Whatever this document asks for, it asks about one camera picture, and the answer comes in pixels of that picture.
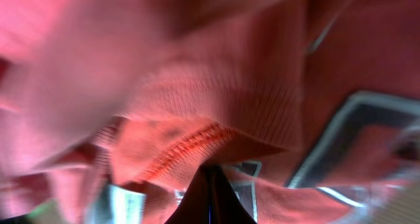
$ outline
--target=knit fabric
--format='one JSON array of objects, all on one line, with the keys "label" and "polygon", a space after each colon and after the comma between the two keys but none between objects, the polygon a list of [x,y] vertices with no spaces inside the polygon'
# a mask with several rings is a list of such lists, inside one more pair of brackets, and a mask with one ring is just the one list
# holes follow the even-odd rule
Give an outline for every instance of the knit fabric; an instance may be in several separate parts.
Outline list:
[{"label": "knit fabric", "polygon": [[[322,181],[287,182],[353,93],[420,99],[419,7],[0,0],[0,180],[43,187],[39,196],[0,189],[1,217],[55,198],[80,223],[109,176],[147,195],[144,223],[163,223],[202,164],[253,184],[259,223],[348,217],[354,206],[316,187],[371,191],[400,167],[387,145],[402,128],[369,125]],[[261,164],[258,174],[235,168],[246,160]]]}]

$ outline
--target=pink sweater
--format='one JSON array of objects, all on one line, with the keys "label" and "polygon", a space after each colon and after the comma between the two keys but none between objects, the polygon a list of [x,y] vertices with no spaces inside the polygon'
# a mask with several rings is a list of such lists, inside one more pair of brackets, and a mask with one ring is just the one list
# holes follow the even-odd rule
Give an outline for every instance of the pink sweater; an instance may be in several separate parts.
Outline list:
[{"label": "pink sweater", "polygon": [[[283,189],[351,93],[420,99],[418,8],[418,0],[0,0],[0,179],[39,190],[34,198],[0,189],[0,207],[20,215],[53,196],[78,222],[104,174],[173,192],[200,164],[256,157],[271,168],[259,178],[269,186],[257,189]],[[394,167],[389,153],[371,163],[382,161]]]}]

